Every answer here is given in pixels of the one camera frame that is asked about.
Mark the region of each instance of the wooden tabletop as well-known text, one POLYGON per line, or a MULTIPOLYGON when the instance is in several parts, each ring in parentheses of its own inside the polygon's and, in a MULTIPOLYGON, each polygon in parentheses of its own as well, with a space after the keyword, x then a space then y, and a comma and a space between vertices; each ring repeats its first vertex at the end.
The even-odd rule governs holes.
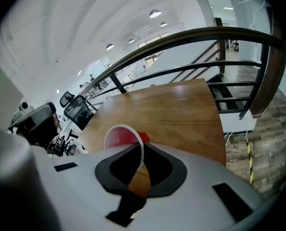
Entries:
POLYGON ((151 142, 199 154, 225 165, 223 130, 204 79, 174 82, 108 98, 79 140, 89 153, 103 150, 114 125, 144 131, 151 142))

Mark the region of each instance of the paper cup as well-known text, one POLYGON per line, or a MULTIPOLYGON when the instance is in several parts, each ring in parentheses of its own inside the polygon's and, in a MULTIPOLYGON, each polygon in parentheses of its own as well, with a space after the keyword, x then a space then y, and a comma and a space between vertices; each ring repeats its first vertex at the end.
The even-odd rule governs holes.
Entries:
POLYGON ((139 143, 141 147, 141 163, 144 161, 144 143, 149 142, 145 132, 139 132, 127 125, 116 125, 109 129, 104 138, 104 150, 124 144, 139 143))

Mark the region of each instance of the cable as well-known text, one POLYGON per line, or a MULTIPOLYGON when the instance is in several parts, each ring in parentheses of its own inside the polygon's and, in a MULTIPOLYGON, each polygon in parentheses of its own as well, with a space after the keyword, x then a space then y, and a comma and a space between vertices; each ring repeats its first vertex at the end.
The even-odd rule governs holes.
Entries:
POLYGON ((225 143, 225 146, 228 144, 229 139, 230 139, 230 136, 232 135, 232 133, 233 133, 233 132, 230 133, 230 135, 229 135, 229 137, 228 137, 228 140, 227 140, 226 143, 225 143))
POLYGON ((249 143, 249 140, 248 140, 248 138, 247 138, 247 134, 248 134, 248 130, 247 130, 247 132, 246 132, 246 140, 247 140, 247 143, 249 143))
POLYGON ((260 115, 264 114, 266 110, 267 110, 267 108, 264 110, 264 112, 262 112, 262 113, 260 113, 260 114, 258 114, 258 115, 251 115, 251 116, 252 116, 252 118, 253 118, 254 116, 260 116, 260 115))
POLYGON ((254 30, 252 26, 255 24, 255 14, 257 11, 261 10, 265 5, 265 0, 263 0, 263 4, 253 13, 253 23, 249 26, 250 29, 254 30))
POLYGON ((273 35, 273 20, 272 20, 272 33, 271 36, 273 35))

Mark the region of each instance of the staircase railing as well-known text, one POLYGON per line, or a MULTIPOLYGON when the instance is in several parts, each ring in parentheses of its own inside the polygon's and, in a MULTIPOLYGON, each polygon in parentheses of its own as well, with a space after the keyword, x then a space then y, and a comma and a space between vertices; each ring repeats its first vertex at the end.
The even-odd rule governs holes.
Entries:
MULTIPOLYGON (((86 95, 90 89, 95 87, 99 82, 102 80, 110 77, 116 87, 111 88, 109 90, 105 90, 92 98, 96 98, 100 95, 104 95, 105 93, 119 90, 121 93, 126 93, 125 86, 133 85, 135 83, 167 75, 177 72, 182 72, 191 69, 199 69, 199 68, 208 68, 212 66, 256 66, 259 67, 258 74, 255 81, 238 81, 238 82, 220 82, 220 83, 208 83, 211 87, 215 86, 253 86, 252 91, 248 97, 243 97, 243 101, 246 101, 243 109, 238 110, 222 110, 221 113, 240 113, 239 117, 243 118, 246 112, 251 107, 254 99, 257 96, 257 93, 260 89, 260 85, 262 83, 267 60, 269 54, 269 48, 273 47, 276 49, 280 49, 282 47, 281 40, 277 39, 276 37, 270 36, 268 34, 254 31, 250 29, 238 28, 238 27, 205 27, 205 28, 198 28, 193 30, 187 30, 180 33, 176 33, 165 38, 161 38, 157 41, 149 43, 146 46, 143 46, 129 55, 125 56, 115 64, 113 64, 110 68, 106 69, 103 73, 101 73, 85 90, 81 92, 81 95, 86 95), (184 65, 174 69, 167 69, 164 71, 156 72, 150 75, 142 76, 140 78, 134 79, 127 83, 121 84, 118 78, 116 77, 115 73, 120 69, 146 57, 157 53, 159 51, 163 51, 172 47, 206 41, 206 40, 225 40, 225 39, 232 39, 232 40, 243 40, 243 41, 250 41, 262 44, 261 49, 261 63, 253 62, 253 61, 225 61, 225 60, 216 60, 211 62, 202 62, 202 63, 193 63, 184 65)), ((240 98, 222 98, 216 99, 216 102, 236 102, 240 101, 240 98)))
MULTIPOLYGON (((218 44, 218 40, 215 41, 214 43, 212 43, 206 50, 204 50, 197 58, 195 58, 190 64, 195 64, 197 61, 199 61, 203 56, 205 56, 212 48, 214 48, 216 46, 216 44, 218 44)), ((209 61, 214 55, 216 55, 219 52, 219 50, 216 50, 215 52, 213 52, 213 54, 211 56, 209 56, 204 62, 209 61)), ((187 74, 185 77, 183 77, 181 79, 181 81, 187 79, 191 74, 193 74, 197 69, 192 70, 189 74, 187 74)), ((177 76, 175 76, 170 83, 172 83, 173 81, 175 81, 179 76, 181 76, 185 71, 181 71, 177 76)))

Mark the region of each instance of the stair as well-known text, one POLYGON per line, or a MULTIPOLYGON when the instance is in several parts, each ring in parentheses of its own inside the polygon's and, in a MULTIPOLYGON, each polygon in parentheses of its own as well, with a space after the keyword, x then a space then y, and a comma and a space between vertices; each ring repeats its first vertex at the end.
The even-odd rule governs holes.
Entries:
MULTIPOLYGON (((224 74, 216 74, 214 77, 209 79, 207 83, 213 82, 227 82, 228 80, 225 78, 224 74)), ((232 98, 236 97, 236 91, 234 87, 210 87, 209 88, 213 97, 215 99, 219 98, 232 98)), ((237 101, 237 102, 222 102, 216 103, 219 112, 227 111, 227 110, 240 110, 243 109, 246 101, 237 101)))
POLYGON ((199 70, 200 69, 189 69, 189 70, 186 70, 180 76, 178 76, 173 82, 178 82, 178 81, 192 79, 198 73, 199 70))

